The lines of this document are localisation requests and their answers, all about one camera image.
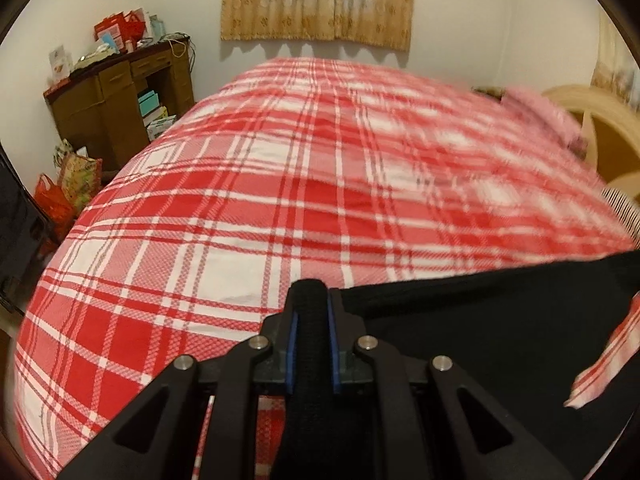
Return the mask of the black pants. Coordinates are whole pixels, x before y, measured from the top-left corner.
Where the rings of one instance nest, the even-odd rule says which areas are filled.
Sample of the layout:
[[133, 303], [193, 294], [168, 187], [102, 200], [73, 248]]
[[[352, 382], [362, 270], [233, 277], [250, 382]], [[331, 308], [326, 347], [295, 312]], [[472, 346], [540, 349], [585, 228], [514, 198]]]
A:
[[585, 478], [639, 406], [632, 356], [604, 391], [569, 408], [639, 290], [639, 254], [561, 261], [455, 278], [358, 286], [346, 312], [404, 356], [449, 356], [577, 479]]

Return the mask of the black chair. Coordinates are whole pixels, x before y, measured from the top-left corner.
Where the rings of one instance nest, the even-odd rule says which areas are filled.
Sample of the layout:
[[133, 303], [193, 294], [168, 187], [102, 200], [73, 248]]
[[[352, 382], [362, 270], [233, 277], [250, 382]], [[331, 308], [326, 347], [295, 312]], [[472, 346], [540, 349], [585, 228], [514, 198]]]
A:
[[13, 312], [18, 285], [52, 224], [24, 187], [5, 150], [1, 150], [0, 200], [1, 305]]

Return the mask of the red white plaid bedspread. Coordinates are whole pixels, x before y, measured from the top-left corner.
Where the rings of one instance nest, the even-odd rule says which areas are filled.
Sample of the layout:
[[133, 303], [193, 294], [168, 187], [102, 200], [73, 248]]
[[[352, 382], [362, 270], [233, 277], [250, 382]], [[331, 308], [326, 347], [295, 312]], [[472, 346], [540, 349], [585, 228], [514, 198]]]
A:
[[580, 131], [391, 68], [277, 58], [128, 162], [43, 271], [14, 412], [52, 479], [174, 357], [257, 332], [299, 278], [333, 287], [632, 247]]

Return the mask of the red plastic bag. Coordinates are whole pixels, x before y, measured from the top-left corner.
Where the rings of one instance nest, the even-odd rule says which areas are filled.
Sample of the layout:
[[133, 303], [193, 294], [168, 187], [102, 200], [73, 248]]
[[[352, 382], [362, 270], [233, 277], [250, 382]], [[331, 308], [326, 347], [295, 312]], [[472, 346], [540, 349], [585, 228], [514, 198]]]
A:
[[46, 174], [40, 174], [35, 188], [35, 201], [51, 220], [54, 238], [62, 242], [75, 221], [75, 209], [62, 188]]

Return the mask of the floral gift bag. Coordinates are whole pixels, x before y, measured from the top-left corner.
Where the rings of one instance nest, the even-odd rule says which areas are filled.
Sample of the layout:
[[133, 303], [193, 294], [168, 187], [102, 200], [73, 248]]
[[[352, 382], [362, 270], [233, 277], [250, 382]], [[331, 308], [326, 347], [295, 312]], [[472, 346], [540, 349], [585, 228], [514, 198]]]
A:
[[56, 146], [53, 162], [58, 176], [56, 183], [78, 216], [100, 192], [102, 159], [88, 156], [86, 148], [76, 152], [67, 140]]

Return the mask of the striped pillow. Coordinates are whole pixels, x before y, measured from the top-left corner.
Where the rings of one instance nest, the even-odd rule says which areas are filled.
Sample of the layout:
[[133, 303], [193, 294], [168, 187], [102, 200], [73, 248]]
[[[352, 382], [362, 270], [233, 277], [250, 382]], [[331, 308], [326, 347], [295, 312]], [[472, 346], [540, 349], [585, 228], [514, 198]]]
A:
[[605, 201], [623, 223], [636, 247], [640, 243], [640, 208], [639, 204], [624, 192], [608, 186], [602, 191]]

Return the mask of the dark brown wooden desk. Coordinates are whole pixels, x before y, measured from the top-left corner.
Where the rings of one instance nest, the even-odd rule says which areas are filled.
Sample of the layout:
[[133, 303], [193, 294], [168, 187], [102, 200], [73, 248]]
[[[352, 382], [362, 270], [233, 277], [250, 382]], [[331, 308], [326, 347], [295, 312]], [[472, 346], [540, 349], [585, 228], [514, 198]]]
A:
[[180, 36], [111, 55], [44, 92], [60, 138], [85, 148], [104, 171], [121, 170], [150, 144], [139, 102], [145, 93], [177, 117], [194, 106], [191, 47], [191, 38]]

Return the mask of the teal box in desk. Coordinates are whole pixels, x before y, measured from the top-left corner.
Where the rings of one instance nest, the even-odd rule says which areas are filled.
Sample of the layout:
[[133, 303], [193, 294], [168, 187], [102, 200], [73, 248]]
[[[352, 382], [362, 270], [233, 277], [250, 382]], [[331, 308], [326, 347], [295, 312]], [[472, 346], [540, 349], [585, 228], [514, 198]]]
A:
[[154, 90], [150, 90], [138, 97], [138, 104], [141, 115], [145, 117], [160, 107], [160, 97]]

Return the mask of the pink folded blanket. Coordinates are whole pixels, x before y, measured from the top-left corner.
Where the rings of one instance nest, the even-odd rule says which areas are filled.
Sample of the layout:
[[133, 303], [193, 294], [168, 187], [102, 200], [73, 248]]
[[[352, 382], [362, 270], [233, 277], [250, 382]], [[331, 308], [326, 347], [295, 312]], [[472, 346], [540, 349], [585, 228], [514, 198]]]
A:
[[585, 156], [588, 141], [582, 134], [582, 126], [563, 107], [537, 92], [518, 87], [506, 88], [500, 102], [519, 120], [546, 138], [578, 157]]

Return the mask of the cream wooden headboard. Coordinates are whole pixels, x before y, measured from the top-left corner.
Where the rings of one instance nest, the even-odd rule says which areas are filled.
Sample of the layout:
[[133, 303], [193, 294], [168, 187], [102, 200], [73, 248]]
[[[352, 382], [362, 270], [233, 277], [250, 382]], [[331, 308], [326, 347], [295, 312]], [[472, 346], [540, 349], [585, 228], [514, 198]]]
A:
[[566, 84], [542, 92], [579, 120], [585, 162], [611, 188], [639, 201], [639, 114], [603, 89]]

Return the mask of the white greeting card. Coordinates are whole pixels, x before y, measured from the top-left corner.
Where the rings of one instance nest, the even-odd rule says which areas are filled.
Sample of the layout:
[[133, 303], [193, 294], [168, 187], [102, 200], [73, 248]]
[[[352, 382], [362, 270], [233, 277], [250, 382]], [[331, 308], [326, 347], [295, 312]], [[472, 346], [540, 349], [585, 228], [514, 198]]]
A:
[[70, 76], [73, 61], [63, 46], [58, 46], [49, 53], [49, 62], [51, 67], [51, 80], [54, 84], [58, 84]]

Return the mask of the red gift bag on desk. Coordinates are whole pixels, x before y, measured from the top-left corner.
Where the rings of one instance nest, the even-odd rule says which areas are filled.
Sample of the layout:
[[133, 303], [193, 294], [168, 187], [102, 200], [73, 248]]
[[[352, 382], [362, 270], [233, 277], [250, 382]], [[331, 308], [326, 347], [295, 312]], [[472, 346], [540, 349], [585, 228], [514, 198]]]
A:
[[95, 40], [111, 44], [120, 52], [132, 51], [146, 34], [144, 11], [139, 8], [112, 14], [96, 24], [93, 30]]

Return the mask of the beige patterned window curtain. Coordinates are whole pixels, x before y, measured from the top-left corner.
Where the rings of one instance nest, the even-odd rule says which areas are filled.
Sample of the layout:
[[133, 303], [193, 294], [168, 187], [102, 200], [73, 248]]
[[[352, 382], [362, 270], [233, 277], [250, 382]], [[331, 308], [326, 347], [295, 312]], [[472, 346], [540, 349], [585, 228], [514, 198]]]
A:
[[221, 0], [224, 41], [348, 41], [410, 49], [414, 0]]

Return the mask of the beige side curtain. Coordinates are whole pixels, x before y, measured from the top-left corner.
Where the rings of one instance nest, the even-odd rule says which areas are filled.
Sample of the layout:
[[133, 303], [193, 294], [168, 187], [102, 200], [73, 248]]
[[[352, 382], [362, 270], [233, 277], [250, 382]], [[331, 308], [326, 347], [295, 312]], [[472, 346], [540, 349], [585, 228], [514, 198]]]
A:
[[639, 66], [614, 23], [599, 12], [599, 43], [591, 84], [622, 99], [639, 111]]

